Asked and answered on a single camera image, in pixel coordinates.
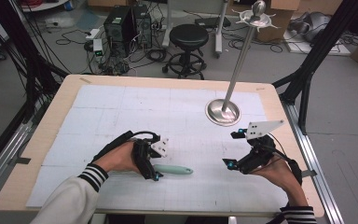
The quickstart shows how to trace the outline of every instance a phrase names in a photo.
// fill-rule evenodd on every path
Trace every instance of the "black and white striped shirt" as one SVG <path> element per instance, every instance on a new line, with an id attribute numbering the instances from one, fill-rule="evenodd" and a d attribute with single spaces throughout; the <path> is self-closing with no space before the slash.
<path id="1" fill-rule="evenodd" d="M 288 224 L 316 224 L 313 208 L 310 206 L 283 207 L 281 211 Z"/>
<path id="2" fill-rule="evenodd" d="M 79 177 L 89 182 L 98 192 L 109 175 L 100 166 L 90 163 Z"/>

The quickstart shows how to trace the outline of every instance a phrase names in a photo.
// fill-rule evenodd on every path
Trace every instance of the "hand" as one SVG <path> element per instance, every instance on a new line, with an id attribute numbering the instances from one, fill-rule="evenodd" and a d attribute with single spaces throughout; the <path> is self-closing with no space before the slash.
<path id="1" fill-rule="evenodd" d="M 272 184 L 282 188 L 289 198 L 291 206 L 308 206 L 304 190 L 292 174 L 286 161 L 274 156 L 267 165 L 254 169 L 252 175 L 261 175 Z"/>
<path id="2" fill-rule="evenodd" d="M 126 142 L 119 147 L 110 150 L 100 159 L 93 162 L 99 165 L 106 172 L 109 171 L 134 171 L 140 173 L 138 167 L 132 160 L 133 142 Z"/>

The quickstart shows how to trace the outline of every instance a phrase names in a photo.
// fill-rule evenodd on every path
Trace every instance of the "metal rail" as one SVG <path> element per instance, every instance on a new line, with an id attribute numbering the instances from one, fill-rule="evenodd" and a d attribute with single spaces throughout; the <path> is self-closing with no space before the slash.
<path id="1" fill-rule="evenodd" d="M 42 103 L 44 102 L 44 98 L 41 98 L 42 101 L 38 101 L 35 104 L 35 111 L 38 111 L 40 109 L 46 109 L 41 108 Z M 0 176 L 3 174 L 3 172 L 8 167 L 8 164 L 10 161 L 16 156 L 18 153 L 18 150 L 20 150 L 22 147 L 24 147 L 24 144 L 29 137 L 30 134 L 32 134 L 33 131 L 33 118 L 30 118 L 27 123 L 21 123 L 17 130 L 11 135 L 11 138 L 7 141 L 5 147 L 3 148 L 2 152 L 0 153 Z"/>
<path id="2" fill-rule="evenodd" d="M 295 134 L 298 145 L 300 146 L 304 160 L 309 170 L 314 170 L 316 176 L 312 177 L 313 184 L 318 191 L 319 197 L 324 206 L 324 211 L 327 214 L 330 223 L 332 224 L 343 224 L 341 213 L 337 207 L 336 201 L 334 200 L 333 194 L 328 187 L 327 181 L 324 177 L 324 172 L 316 158 L 310 139 L 307 135 L 303 134 L 300 126 L 298 125 L 298 112 L 294 105 L 287 105 L 282 103 L 283 109 L 289 118 L 293 132 Z"/>

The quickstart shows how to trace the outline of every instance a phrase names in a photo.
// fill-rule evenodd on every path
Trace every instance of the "stool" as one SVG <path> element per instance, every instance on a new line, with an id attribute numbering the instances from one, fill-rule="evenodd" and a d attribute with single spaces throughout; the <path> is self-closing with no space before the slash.
<path id="1" fill-rule="evenodd" d="M 200 47 L 204 46 L 208 39 L 208 32 L 196 24 L 184 24 L 172 28 L 171 42 L 185 52 L 173 55 L 162 67 L 162 72 L 167 73 L 168 67 L 170 67 L 174 73 L 178 74 L 178 78 L 200 74 L 200 78 L 204 80 L 201 70 L 206 68 L 206 63 L 200 57 L 203 56 Z M 194 50 L 197 50 L 200 56 L 192 53 Z"/>

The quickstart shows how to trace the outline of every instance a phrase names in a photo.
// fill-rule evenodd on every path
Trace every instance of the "desktop computer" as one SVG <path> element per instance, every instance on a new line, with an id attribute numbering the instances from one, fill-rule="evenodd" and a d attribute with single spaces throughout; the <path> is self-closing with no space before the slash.
<path id="1" fill-rule="evenodd" d="M 139 4 L 132 7 L 133 18 L 135 19 L 135 29 L 138 35 L 138 45 L 145 48 L 152 48 L 152 30 L 151 30 L 151 17 L 147 13 L 147 6 Z"/>
<path id="2" fill-rule="evenodd" d="M 121 58 L 128 57 L 131 51 L 130 43 L 136 36 L 131 7 L 114 6 L 103 27 L 111 46 L 111 54 Z"/>

